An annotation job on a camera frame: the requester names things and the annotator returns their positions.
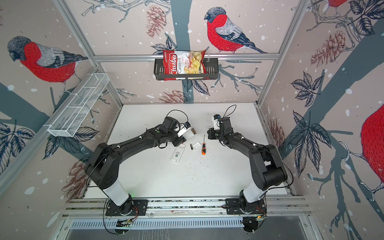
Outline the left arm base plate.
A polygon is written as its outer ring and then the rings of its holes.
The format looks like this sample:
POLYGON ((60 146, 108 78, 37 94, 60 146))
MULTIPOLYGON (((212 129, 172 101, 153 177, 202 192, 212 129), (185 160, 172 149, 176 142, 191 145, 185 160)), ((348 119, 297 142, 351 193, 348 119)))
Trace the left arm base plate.
POLYGON ((148 203, 148 200, 128 199, 122 206, 117 206, 113 201, 109 200, 105 215, 107 217, 145 216, 148 203))

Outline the black wall basket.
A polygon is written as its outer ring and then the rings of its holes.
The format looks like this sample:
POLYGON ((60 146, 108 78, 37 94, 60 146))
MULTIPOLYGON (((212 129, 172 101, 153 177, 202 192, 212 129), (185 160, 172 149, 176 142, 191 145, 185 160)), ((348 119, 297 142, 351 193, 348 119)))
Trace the black wall basket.
POLYGON ((191 63, 156 59, 154 75, 158 81, 215 80, 219 75, 219 62, 218 59, 202 59, 191 63))

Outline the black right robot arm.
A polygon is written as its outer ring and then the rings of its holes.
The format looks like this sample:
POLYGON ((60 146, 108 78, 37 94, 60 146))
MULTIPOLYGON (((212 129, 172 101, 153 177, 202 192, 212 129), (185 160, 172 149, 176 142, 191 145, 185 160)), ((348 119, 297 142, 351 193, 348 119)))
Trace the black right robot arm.
POLYGON ((249 213, 263 202, 267 191, 277 188, 288 179, 288 174, 274 145, 262 145, 235 133, 229 117, 213 116, 214 126, 207 131, 209 140, 218 140, 223 146, 249 158, 253 181, 239 195, 241 210, 249 213))

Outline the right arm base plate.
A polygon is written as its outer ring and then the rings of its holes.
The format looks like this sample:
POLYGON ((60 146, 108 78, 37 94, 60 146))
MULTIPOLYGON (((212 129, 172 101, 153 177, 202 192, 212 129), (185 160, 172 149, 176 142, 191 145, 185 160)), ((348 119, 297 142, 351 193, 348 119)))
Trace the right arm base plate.
POLYGON ((264 200, 248 203, 245 198, 225 199, 224 209, 228 215, 266 215, 264 200))

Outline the red cassava chips bag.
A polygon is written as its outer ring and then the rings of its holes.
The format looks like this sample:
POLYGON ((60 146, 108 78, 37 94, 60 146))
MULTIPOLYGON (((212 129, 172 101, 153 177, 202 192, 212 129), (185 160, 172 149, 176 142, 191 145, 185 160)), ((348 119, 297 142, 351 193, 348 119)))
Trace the red cassava chips bag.
POLYGON ((187 52, 163 50, 165 75, 206 74, 203 59, 206 51, 187 52))

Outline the orange black screwdriver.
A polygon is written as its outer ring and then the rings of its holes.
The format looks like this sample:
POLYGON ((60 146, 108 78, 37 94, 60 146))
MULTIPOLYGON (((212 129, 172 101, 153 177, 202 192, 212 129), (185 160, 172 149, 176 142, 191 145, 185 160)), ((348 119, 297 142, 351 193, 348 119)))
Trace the orange black screwdriver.
POLYGON ((203 144, 202 144, 202 155, 206 154, 206 143, 205 143, 205 136, 203 138, 203 144))

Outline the white battery cover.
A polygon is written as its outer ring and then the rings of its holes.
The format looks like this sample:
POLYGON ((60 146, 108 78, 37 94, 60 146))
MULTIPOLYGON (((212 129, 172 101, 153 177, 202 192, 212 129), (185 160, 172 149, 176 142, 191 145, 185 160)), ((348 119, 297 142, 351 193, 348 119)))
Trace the white battery cover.
POLYGON ((194 150, 198 150, 202 147, 202 144, 200 142, 196 142, 192 146, 193 146, 194 150))

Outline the aluminium mounting rail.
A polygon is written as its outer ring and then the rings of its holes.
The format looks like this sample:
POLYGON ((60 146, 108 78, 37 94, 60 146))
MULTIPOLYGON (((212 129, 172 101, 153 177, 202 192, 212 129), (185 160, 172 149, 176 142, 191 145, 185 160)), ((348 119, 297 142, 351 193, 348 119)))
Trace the aluminium mounting rail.
MULTIPOLYGON (((261 203, 253 204, 251 211, 240 207, 236 197, 199 198, 135 198, 129 218, 182 218, 182 217, 275 217, 310 216, 312 213, 304 197, 269 195, 261 203)), ((106 199, 71 200, 62 218, 99 217, 120 218, 118 209, 106 199)))

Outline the grey-faced white remote control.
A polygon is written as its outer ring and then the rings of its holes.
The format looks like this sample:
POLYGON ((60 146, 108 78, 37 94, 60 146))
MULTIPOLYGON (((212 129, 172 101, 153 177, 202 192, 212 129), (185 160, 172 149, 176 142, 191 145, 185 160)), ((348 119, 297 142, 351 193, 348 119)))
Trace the grey-faced white remote control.
POLYGON ((197 135, 197 132, 194 128, 191 128, 190 130, 188 130, 186 133, 184 133, 182 135, 183 138, 185 138, 186 140, 194 137, 195 135, 197 135))

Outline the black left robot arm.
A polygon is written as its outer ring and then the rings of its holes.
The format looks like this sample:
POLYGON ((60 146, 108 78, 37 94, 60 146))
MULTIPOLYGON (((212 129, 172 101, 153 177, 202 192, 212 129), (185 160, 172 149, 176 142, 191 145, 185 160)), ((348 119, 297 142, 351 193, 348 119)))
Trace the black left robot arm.
POLYGON ((184 142, 181 129, 178 120, 165 117, 162 124, 147 129, 138 137, 112 145, 101 143, 89 159, 85 173, 117 207, 130 211, 132 197, 118 179, 120 164, 142 151, 162 144, 179 146, 184 142))

